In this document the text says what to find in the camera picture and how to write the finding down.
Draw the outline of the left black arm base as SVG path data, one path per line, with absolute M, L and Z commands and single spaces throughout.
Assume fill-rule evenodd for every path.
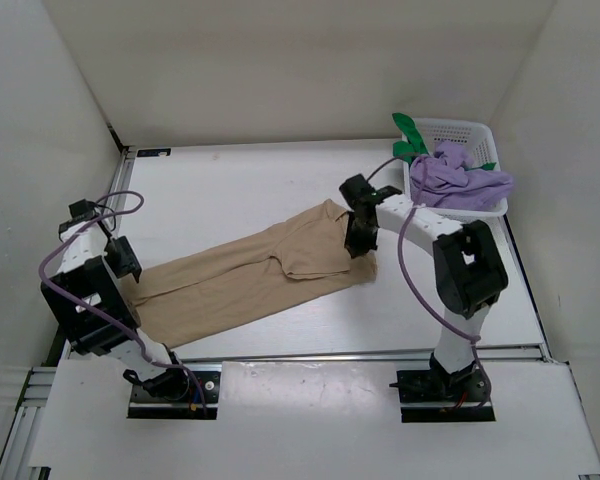
M 132 384 L 127 407 L 129 419 L 142 420 L 216 420 L 221 390 L 221 366 L 193 367 L 201 389 L 185 373 L 161 374 L 140 382 L 124 377 Z

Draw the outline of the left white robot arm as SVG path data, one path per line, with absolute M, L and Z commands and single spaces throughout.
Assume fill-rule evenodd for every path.
M 80 355 L 109 357 L 125 366 L 123 378 L 148 395 L 178 401 L 191 380 L 177 356 L 141 330 L 124 280 L 140 280 L 142 267 L 128 239 L 107 218 L 117 213 L 100 201 L 69 206 L 58 229 L 61 246 L 39 267 L 41 293 L 60 329 Z

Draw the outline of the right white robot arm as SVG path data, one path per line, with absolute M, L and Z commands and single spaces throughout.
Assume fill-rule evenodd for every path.
M 484 320 L 509 280 L 489 226 L 480 220 L 461 223 L 414 203 L 393 186 L 376 189 L 358 174 L 339 191 L 350 208 L 344 245 L 356 258 L 377 248 L 377 233 L 398 235 L 398 262 L 408 286 L 415 287 L 404 258 L 409 241 L 433 259 L 435 287 L 445 307 L 442 315 L 414 295 L 441 325 L 431 367 L 447 375 L 470 371 Z

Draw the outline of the beige t shirt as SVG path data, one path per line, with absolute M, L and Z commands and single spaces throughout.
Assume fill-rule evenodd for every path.
M 122 291 L 169 348 L 375 280 L 373 254 L 345 247 L 348 212 L 326 200 L 264 231 L 144 270 Z

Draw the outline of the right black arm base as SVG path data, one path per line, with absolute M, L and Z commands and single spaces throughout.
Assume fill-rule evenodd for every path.
M 398 370 L 390 387 L 398 391 L 402 423 L 483 423 L 496 416 L 479 371 L 446 385 L 432 370 Z

